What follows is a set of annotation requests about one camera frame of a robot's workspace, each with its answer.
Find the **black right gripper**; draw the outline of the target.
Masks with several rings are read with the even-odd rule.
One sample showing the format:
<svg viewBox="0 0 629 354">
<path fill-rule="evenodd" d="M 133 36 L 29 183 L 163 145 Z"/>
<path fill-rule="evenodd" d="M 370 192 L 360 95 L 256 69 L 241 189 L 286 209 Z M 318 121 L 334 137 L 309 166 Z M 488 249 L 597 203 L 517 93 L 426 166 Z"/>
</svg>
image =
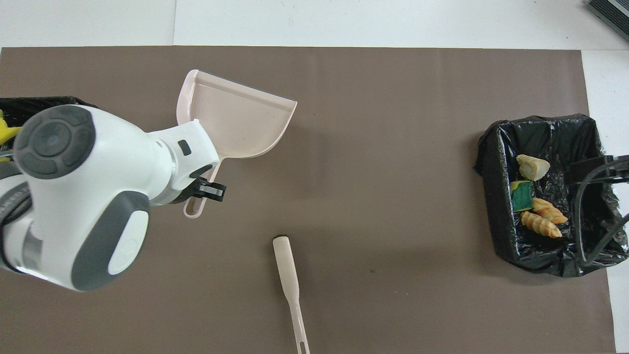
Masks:
<svg viewBox="0 0 629 354">
<path fill-rule="evenodd" d="M 614 161 L 619 161 L 619 163 L 600 171 L 590 181 L 628 181 L 629 155 L 601 155 L 572 163 L 569 166 L 569 181 L 584 181 L 593 170 Z"/>
</svg>

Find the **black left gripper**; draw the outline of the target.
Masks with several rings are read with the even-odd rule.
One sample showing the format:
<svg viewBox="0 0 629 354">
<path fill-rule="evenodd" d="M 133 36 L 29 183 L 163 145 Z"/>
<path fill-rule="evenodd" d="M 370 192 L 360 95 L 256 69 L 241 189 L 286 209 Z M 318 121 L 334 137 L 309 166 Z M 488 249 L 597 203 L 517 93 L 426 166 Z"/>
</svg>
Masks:
<svg viewBox="0 0 629 354">
<path fill-rule="evenodd" d="M 224 184 L 210 182 L 206 179 L 196 179 L 190 186 L 191 196 L 198 199 L 210 199 L 222 202 L 227 187 Z"/>
</svg>

